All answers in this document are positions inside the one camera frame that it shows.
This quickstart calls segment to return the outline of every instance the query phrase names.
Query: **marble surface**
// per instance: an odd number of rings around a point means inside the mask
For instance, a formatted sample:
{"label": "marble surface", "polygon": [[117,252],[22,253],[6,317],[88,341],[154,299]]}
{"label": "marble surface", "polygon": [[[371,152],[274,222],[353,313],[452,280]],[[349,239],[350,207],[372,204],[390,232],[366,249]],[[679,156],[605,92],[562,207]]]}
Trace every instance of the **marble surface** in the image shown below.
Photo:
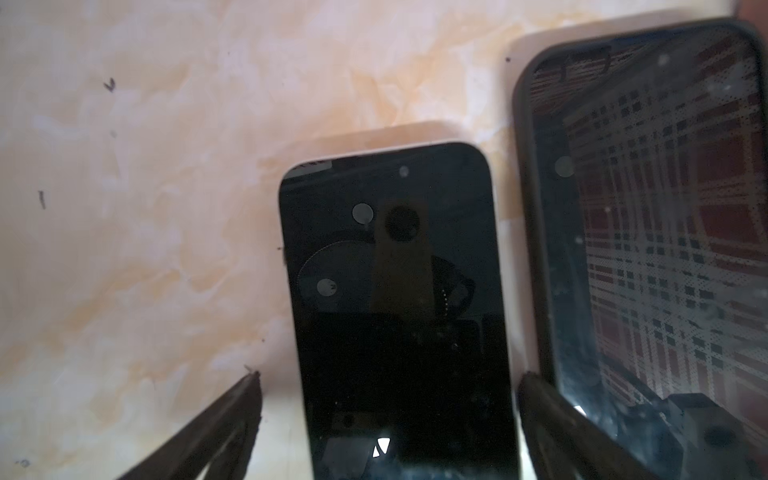
{"label": "marble surface", "polygon": [[265,392],[248,477],[311,478],[277,189],[314,157],[477,144],[511,369],[535,369],[517,77],[560,41],[729,9],[0,0],[0,478],[115,477],[244,365]]}

